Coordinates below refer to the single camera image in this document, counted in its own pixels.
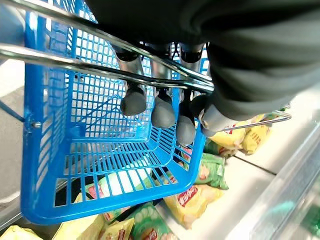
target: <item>green snack bag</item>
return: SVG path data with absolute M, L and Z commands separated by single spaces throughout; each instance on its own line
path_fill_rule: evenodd
M 134 188 L 136 191 L 143 189 L 143 185 L 140 183 L 138 174 L 140 175 L 140 177 L 142 179 L 144 179 L 143 183 L 146 186 L 146 188 L 152 187 L 152 184 L 151 184 L 149 178 L 147 177 L 147 174 L 145 171 L 141 171 L 141 169 L 139 169 L 138 174 L 137 174 L 135 171 L 129 170 L 128 173 L 130 175 L 130 178 L 134 184 Z M 129 177 L 126 174 L 126 172 L 119 171 L 118 174 L 121 179 L 121 184 L 122 184 L 124 191 L 126 193 L 133 192 L 132 185 L 130 183 Z M 109 179 L 112 194 L 113 195 L 122 194 L 120 183 L 119 183 L 119 180 L 118 180 L 116 173 L 109 174 L 108 179 Z M 110 196 L 110 191 L 109 191 L 108 182 L 107 182 L 106 177 L 101 178 L 98 181 L 97 186 L 98 186 L 98 192 L 99 192 L 100 198 L 105 198 L 105 197 Z M 97 199 L 97 191 L 96 191 L 96 186 L 94 183 L 86 185 L 85 192 L 88 193 L 93 199 Z M 106 223 L 107 224 L 112 223 L 120 214 L 122 214 L 124 211 L 128 210 L 129 208 L 131 208 L 131 207 L 127 206 L 127 207 L 122 207 L 119 209 L 114 209 L 114 210 L 105 212 L 103 214 L 103 216 L 105 218 Z
M 213 154 L 216 156 L 222 156 L 222 157 L 231 157 L 236 154 L 238 150 L 237 149 L 227 149 L 223 146 L 220 146 L 216 144 L 214 141 L 207 138 L 205 140 L 203 152 L 206 154 Z
M 130 214 L 134 218 L 131 235 L 134 240 L 177 240 L 157 209 L 148 202 Z
M 209 184 L 212 187 L 228 190 L 225 178 L 225 158 L 203 153 L 195 184 Z

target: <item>gray rubber cap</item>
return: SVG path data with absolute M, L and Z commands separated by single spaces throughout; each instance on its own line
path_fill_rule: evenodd
M 203 135 L 205 135 L 207 138 L 211 138 L 213 135 L 216 134 L 215 131 L 210 131 L 209 129 L 204 128 L 202 125 L 201 125 L 201 132 L 202 132 Z
M 130 92 L 121 100 L 120 108 L 125 116 L 140 114 L 147 108 L 146 96 L 140 92 Z
M 194 142 L 196 136 L 196 128 L 190 118 L 179 116 L 176 123 L 175 137 L 179 144 L 190 145 Z
M 175 112 L 172 104 L 156 97 L 151 122 L 156 128 L 171 128 L 175 124 Z

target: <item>metal wire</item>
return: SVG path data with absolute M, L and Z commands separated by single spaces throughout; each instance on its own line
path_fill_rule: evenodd
M 265 120 L 265 121 L 250 123 L 250 124 L 241 125 L 241 126 L 228 127 L 228 128 L 220 130 L 219 132 L 230 131 L 230 130 L 235 130 L 235 129 L 243 129 L 243 128 L 252 128 L 255 126 L 260 126 L 260 125 L 265 125 L 265 124 L 275 124 L 275 123 L 287 121 L 292 118 L 291 114 L 283 112 L 283 111 L 273 111 L 270 113 L 270 115 L 276 116 L 277 118 L 272 119 L 272 120 Z

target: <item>snack bag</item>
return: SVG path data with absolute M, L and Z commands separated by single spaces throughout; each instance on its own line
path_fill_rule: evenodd
M 75 203 L 82 202 L 80 192 L 75 199 Z M 105 220 L 101 214 L 82 217 L 71 221 L 63 222 L 52 240 L 91 240 L 97 239 Z
M 22 228 L 17 225 L 10 226 L 2 236 L 0 240 L 42 240 L 38 237 L 34 231 L 29 228 Z
M 128 240 L 134 223 L 135 219 L 130 218 L 112 225 L 105 224 L 100 231 L 98 240 Z
M 245 136 L 242 147 L 248 155 L 253 154 L 257 148 L 267 139 L 270 127 L 266 125 L 254 126 Z
M 188 163 L 190 163 L 190 159 L 191 159 L 191 154 L 192 154 L 192 149 L 185 147 L 185 146 L 181 146 L 181 149 L 184 150 L 185 152 L 181 151 L 181 157 L 183 157 L 184 160 L 186 160 Z
M 172 183 L 177 180 L 168 175 Z M 168 183 L 166 178 L 162 177 L 164 183 Z M 186 229 L 192 227 L 192 223 L 200 218 L 207 208 L 208 203 L 219 199 L 223 195 L 223 191 L 208 185 L 193 185 L 187 191 L 180 194 L 167 196 L 163 198 L 165 204 L 170 209 L 177 221 Z
M 213 154 L 221 157 L 232 157 L 237 153 L 238 149 L 227 149 L 224 146 L 216 144 L 214 141 L 207 138 L 205 140 L 203 152 L 206 154 Z
M 250 123 L 254 124 L 254 123 L 258 123 L 258 122 L 261 122 L 268 114 L 265 114 L 265 113 L 262 113 L 262 114 L 259 114 L 257 116 L 254 116 L 253 118 L 251 118 L 249 120 Z M 247 127 L 245 129 L 245 133 L 248 133 L 250 131 L 251 127 Z
M 240 121 L 234 125 L 226 126 L 226 128 L 239 127 L 247 125 L 248 121 Z M 228 131 L 219 131 L 212 137 L 209 137 L 216 144 L 226 149 L 236 150 L 241 148 L 241 142 L 246 134 L 245 128 L 233 129 Z
M 133 240 L 177 240 L 157 209 L 148 202 L 128 216 L 134 218 Z
M 141 170 L 143 170 L 143 169 L 137 170 L 138 174 L 140 175 L 140 177 L 142 179 L 144 178 L 144 180 L 143 180 L 144 185 L 147 188 L 150 188 L 152 186 L 150 183 L 150 180 L 148 179 L 146 172 L 141 171 Z M 138 174 L 135 171 L 129 170 L 128 172 L 130 174 L 130 178 L 134 184 L 135 189 L 137 191 L 142 190 L 143 185 L 140 183 Z M 126 174 L 126 172 L 119 171 L 118 174 L 121 179 L 122 187 L 125 190 L 125 192 L 126 193 L 133 192 L 132 185 L 130 183 L 129 177 Z M 109 178 L 109 183 L 110 183 L 110 188 L 111 188 L 112 194 L 113 195 L 121 194 L 121 187 L 120 187 L 120 183 L 119 183 L 117 175 L 115 173 L 111 173 L 108 175 L 108 178 Z M 98 192 L 99 192 L 100 198 L 110 196 L 110 191 L 109 191 L 108 182 L 107 182 L 106 177 L 101 178 L 98 181 L 97 186 L 98 186 Z M 90 196 L 92 196 L 94 199 L 97 199 L 97 191 L 96 191 L 96 186 L 94 183 L 86 185 L 85 192 L 90 194 Z M 113 220 L 115 220 L 115 218 L 117 218 L 120 214 L 122 214 L 124 211 L 128 210 L 129 208 L 130 208 L 130 206 L 111 210 L 109 212 L 105 212 L 103 214 L 103 216 L 104 216 L 106 222 L 108 224 L 110 224 Z
M 202 153 L 195 184 L 209 184 L 212 187 L 228 190 L 225 178 L 225 158 Z

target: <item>chrome bar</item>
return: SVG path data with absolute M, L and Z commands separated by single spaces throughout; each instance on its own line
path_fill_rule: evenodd
M 22 60 L 26 63 L 59 67 L 76 72 L 89 73 L 112 79 L 121 79 L 154 87 L 189 88 L 203 93 L 211 93 L 213 91 L 213 87 L 194 83 L 192 79 L 170 80 L 148 77 L 11 44 L 0 43 L 0 58 Z
M 271 114 L 273 116 L 277 116 L 277 118 L 272 119 L 272 120 L 265 120 L 265 121 L 250 123 L 250 124 L 246 124 L 246 125 L 242 125 L 242 126 L 228 127 L 228 128 L 222 129 L 218 132 L 230 131 L 230 130 L 235 130 L 235 129 L 243 129 L 243 128 L 252 128 L 255 126 L 260 126 L 260 125 L 265 125 L 265 124 L 275 124 L 275 123 L 280 123 L 283 121 L 290 120 L 292 118 L 291 114 L 283 112 L 283 111 L 273 111 Z
M 192 79 L 195 79 L 198 84 L 204 84 L 209 87 L 213 87 L 212 79 L 209 76 L 202 75 L 198 72 L 189 70 L 179 63 L 170 60 L 162 59 L 149 52 L 149 48 L 143 45 L 135 46 L 127 41 L 124 41 L 118 37 L 115 37 L 109 33 L 100 29 L 99 25 L 91 22 L 87 19 L 76 16 L 72 13 L 66 12 L 58 7 L 52 6 L 46 2 L 40 0 L 0 0 L 0 3 L 8 4 L 13 7 L 24 9 L 26 11 L 33 11 L 40 14 L 43 17 L 51 18 L 54 21 L 70 25 L 74 28 L 95 35 L 101 39 L 110 42 L 112 45 L 118 46 L 130 52 L 135 52 L 149 59 L 152 59 L 158 63 L 165 65 L 167 68 Z

